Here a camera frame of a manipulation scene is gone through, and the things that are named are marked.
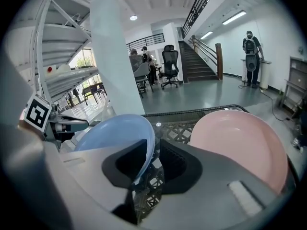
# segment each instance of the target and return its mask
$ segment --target chair base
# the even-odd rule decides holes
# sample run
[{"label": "chair base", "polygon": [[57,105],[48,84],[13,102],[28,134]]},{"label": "chair base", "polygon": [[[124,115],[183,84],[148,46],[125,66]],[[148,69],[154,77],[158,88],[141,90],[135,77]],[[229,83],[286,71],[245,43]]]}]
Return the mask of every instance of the chair base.
[{"label": "chair base", "polygon": [[172,86],[172,84],[173,84],[173,85],[176,86],[176,88],[178,88],[178,85],[177,85],[176,83],[180,83],[180,81],[171,81],[171,78],[167,78],[167,80],[168,80],[167,82],[164,82],[164,83],[161,84],[161,88],[162,88],[162,89],[164,89],[164,87],[165,87],[166,85],[169,85],[169,84],[170,84],[171,86]]}]

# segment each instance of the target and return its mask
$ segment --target black shirt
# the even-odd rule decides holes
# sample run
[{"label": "black shirt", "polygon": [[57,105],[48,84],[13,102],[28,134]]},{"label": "black shirt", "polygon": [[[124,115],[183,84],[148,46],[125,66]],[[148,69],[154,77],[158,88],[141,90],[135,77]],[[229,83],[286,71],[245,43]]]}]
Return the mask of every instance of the black shirt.
[{"label": "black shirt", "polygon": [[[253,41],[255,42],[255,44],[256,44],[256,47],[260,47],[261,45],[260,45],[260,43],[259,43],[259,40],[258,40],[258,38],[256,38],[255,36],[253,37]],[[246,42],[246,39],[244,38],[243,39],[243,44],[242,44],[242,47],[244,48],[244,44],[245,44],[245,42]]]}]

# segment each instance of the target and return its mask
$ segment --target seated person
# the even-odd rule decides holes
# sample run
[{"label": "seated person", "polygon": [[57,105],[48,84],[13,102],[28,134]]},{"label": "seated person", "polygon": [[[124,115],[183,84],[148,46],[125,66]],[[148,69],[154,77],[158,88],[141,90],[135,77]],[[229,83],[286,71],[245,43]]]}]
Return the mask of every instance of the seated person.
[{"label": "seated person", "polygon": [[138,52],[136,51],[135,48],[133,48],[130,51],[129,59],[133,72],[135,72],[139,68],[139,66],[143,63],[142,56],[138,55]]}]

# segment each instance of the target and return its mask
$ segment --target floor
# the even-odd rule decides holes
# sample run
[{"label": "floor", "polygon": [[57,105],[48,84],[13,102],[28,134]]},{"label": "floor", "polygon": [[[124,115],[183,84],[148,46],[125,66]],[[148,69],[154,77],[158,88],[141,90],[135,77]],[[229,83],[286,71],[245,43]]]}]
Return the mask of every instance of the floor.
[{"label": "floor", "polygon": [[[146,114],[238,104],[246,108],[250,113],[260,117],[274,129],[281,139],[286,153],[294,164],[298,176],[301,177],[306,167],[307,151],[304,150],[303,152],[300,152],[291,145],[291,141],[293,140],[293,122],[281,122],[277,120],[272,114],[272,100],[262,94],[260,89],[252,89],[248,87],[239,88],[238,85],[241,84],[242,82],[239,78],[224,76],[223,81],[195,81],[183,84],[178,88],[175,88],[174,86],[170,87],[168,85],[164,90],[162,90],[160,84],[158,84],[153,86],[154,92],[152,92],[150,87],[147,86],[147,91],[143,94],[142,103]],[[265,93],[274,100],[275,106],[279,96],[271,91],[266,91]],[[108,119],[114,116],[115,113],[111,107],[107,109],[107,112],[104,115],[102,115],[101,110],[104,103],[105,100],[103,97],[102,102],[99,103],[99,105],[96,104],[93,98],[90,98],[89,106],[86,106],[85,103],[77,105],[75,109],[78,109],[78,111],[73,110],[72,114],[79,113],[79,115],[82,115],[82,112],[80,112],[81,109],[94,109],[97,113],[91,115],[91,122],[94,120],[101,121]],[[288,113],[277,108],[274,109],[274,113],[280,119],[289,116]],[[76,140],[74,143],[80,140],[81,137],[90,129],[91,127],[76,134]],[[70,147],[69,149],[73,149],[73,144],[69,144],[68,146]]]}]

